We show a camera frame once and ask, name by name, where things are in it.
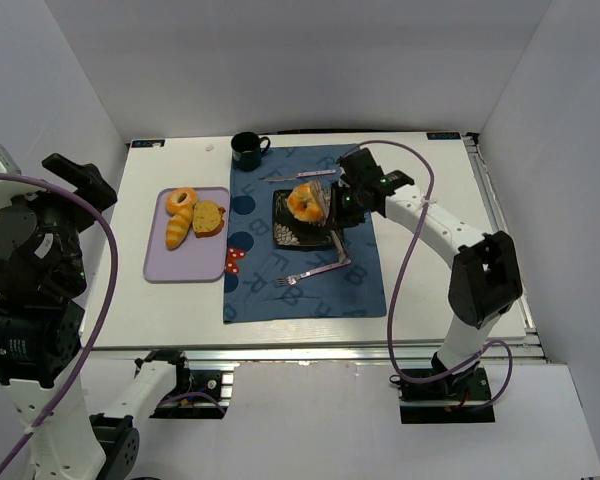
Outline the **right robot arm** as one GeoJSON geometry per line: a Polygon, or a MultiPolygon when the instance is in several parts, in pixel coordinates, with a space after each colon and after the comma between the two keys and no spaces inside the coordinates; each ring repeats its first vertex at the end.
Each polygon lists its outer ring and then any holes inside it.
{"type": "Polygon", "coordinates": [[[449,267],[447,298],[451,325],[432,359],[428,378],[401,377],[426,383],[462,376],[487,348],[487,337],[522,295],[514,241],[504,231],[486,233],[459,220],[433,202],[433,190],[420,190],[400,170],[386,173],[367,147],[356,147],[338,160],[341,175],[331,187],[328,223],[352,228],[376,212],[412,234],[406,254],[424,242],[449,267]]]}

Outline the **metal tongs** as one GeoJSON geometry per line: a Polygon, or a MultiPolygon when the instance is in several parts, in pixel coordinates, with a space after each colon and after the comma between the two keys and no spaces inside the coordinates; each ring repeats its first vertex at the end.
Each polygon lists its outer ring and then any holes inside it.
{"type": "Polygon", "coordinates": [[[309,187],[312,196],[318,201],[322,212],[322,225],[329,231],[335,248],[338,252],[338,264],[346,266],[351,263],[347,249],[345,248],[342,235],[339,228],[336,226],[333,214],[335,213],[335,204],[332,200],[332,195],[328,194],[329,189],[322,185],[319,180],[311,180],[309,187]]]}

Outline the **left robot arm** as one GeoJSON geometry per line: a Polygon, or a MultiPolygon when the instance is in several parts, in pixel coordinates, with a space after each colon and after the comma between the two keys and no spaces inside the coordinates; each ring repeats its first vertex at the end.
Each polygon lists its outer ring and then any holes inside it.
{"type": "Polygon", "coordinates": [[[0,385],[13,403],[37,479],[121,479],[139,434],[132,417],[90,415],[80,372],[92,340],[79,334],[86,290],[79,236],[117,200],[91,165],[43,161],[66,188],[25,178],[0,208],[0,385]]]}

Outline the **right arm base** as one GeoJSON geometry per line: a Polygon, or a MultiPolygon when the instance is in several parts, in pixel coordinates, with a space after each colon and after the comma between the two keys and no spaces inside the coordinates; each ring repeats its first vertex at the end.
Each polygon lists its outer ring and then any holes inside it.
{"type": "Polygon", "coordinates": [[[496,421],[487,373],[472,367],[468,373],[414,384],[399,375],[389,377],[398,389],[400,420],[407,425],[488,424],[496,421]]]}

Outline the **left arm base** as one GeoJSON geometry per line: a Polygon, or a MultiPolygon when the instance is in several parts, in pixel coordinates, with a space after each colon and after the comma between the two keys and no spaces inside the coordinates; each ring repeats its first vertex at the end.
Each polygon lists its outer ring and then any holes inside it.
{"type": "Polygon", "coordinates": [[[184,352],[152,350],[134,360],[131,383],[102,412],[90,417],[93,424],[125,421],[140,427],[150,418],[218,418],[227,413],[221,404],[220,371],[192,370],[184,352]]]}

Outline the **twisted ring bread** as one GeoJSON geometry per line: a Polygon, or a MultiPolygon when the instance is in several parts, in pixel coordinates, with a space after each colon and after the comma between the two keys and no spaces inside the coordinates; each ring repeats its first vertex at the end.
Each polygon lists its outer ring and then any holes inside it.
{"type": "Polygon", "coordinates": [[[310,183],[295,187],[286,204],[291,215],[300,222],[315,224],[324,219],[324,211],[310,183]]]}

